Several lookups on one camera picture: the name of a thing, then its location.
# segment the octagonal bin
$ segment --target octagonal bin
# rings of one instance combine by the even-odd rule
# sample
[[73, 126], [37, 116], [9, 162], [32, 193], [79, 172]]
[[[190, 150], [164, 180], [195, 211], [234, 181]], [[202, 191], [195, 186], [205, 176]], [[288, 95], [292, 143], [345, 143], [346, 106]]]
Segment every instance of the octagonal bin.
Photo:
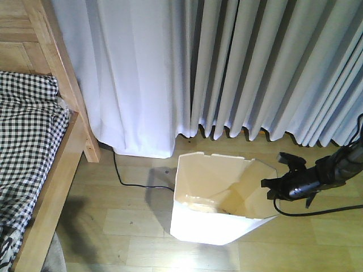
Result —
[[262, 179], [276, 170], [256, 159], [195, 152], [179, 156], [170, 234], [225, 245], [277, 216]]

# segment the checkered blanket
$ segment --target checkered blanket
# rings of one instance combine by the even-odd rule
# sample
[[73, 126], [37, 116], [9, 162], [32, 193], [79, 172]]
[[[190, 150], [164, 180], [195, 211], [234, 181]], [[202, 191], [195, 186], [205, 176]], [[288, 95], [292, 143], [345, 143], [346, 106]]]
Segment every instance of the checkered blanket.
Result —
[[52, 76], [0, 72], [0, 272], [8, 271], [69, 121]]

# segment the black cable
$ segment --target black cable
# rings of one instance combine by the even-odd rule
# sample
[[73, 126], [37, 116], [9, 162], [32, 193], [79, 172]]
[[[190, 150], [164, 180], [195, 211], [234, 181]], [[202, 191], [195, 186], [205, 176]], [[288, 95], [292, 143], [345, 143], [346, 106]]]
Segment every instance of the black cable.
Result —
[[353, 140], [355, 137], [357, 137], [359, 131], [361, 132], [360, 133], [360, 138], [361, 138], [361, 141], [363, 141], [363, 124], [362, 124], [362, 127], [360, 126], [360, 122], [361, 122], [361, 118], [363, 117], [363, 113], [361, 113], [358, 117], [357, 117], [357, 130], [356, 132], [354, 133], [354, 135], [351, 137], [351, 140], [349, 141], [348, 143], [348, 146], [352, 145], [353, 144]]
[[307, 212], [307, 213], [302, 213], [302, 214], [290, 214], [288, 212], [281, 211], [277, 207], [277, 205], [276, 205], [276, 199], [277, 198], [274, 198], [273, 199], [273, 207], [275, 207], [275, 210], [278, 211], [282, 215], [291, 216], [291, 217], [313, 216], [313, 215], [320, 215], [320, 214], [336, 213], [338, 211], [347, 211], [347, 210], [354, 210], [354, 209], [363, 209], [363, 205], [355, 205], [355, 206], [347, 206], [347, 207], [335, 208], [335, 209], [330, 209], [330, 210]]
[[158, 188], [158, 189], [168, 189], [168, 190], [171, 190], [172, 192], [174, 192], [174, 189], [173, 188], [170, 188], [168, 186], [161, 186], [161, 185], [157, 185], [157, 186], [148, 186], [148, 185], [141, 185], [141, 184], [127, 184], [127, 183], [123, 183], [122, 179], [121, 179], [121, 176], [120, 176], [120, 173], [119, 173], [119, 169], [117, 167], [117, 163], [116, 163], [116, 154], [115, 152], [113, 152], [113, 163], [115, 164], [115, 169], [116, 169], [116, 173], [117, 173], [117, 176], [119, 178], [119, 181], [122, 185], [124, 186], [135, 186], [135, 187], [141, 187], [141, 188]]

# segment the wooden floor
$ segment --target wooden floor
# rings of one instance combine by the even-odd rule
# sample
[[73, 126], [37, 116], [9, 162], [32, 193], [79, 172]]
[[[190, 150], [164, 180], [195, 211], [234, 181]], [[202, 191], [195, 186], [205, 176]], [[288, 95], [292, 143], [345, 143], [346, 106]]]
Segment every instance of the wooden floor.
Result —
[[[303, 156], [307, 166], [337, 147], [299, 147], [289, 135], [268, 142], [264, 134], [247, 142], [244, 135], [217, 141], [198, 135], [178, 136], [169, 159], [117, 156], [124, 182], [172, 185], [178, 156], [192, 151], [258, 158], [279, 176], [287, 166], [278, 152]], [[348, 185], [321, 192], [310, 211], [363, 203], [363, 175]], [[99, 164], [82, 158], [61, 215], [57, 233], [69, 272], [282, 272], [363, 271], [363, 211], [352, 210], [310, 218], [279, 215], [225, 246], [178, 241], [169, 234], [172, 192], [121, 186], [112, 153], [102, 151]], [[281, 202], [290, 212], [304, 212], [304, 201]]]

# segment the wooden bed rail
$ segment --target wooden bed rail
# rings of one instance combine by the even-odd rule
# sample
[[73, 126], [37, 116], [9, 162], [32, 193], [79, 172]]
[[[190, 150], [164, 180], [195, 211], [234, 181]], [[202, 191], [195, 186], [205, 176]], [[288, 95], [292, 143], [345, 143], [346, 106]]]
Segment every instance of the wooden bed rail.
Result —
[[41, 50], [53, 76], [58, 79], [62, 98], [79, 113], [87, 134], [83, 148], [89, 162], [99, 162], [100, 150], [88, 122], [86, 106], [64, 44], [50, 0], [22, 0]]

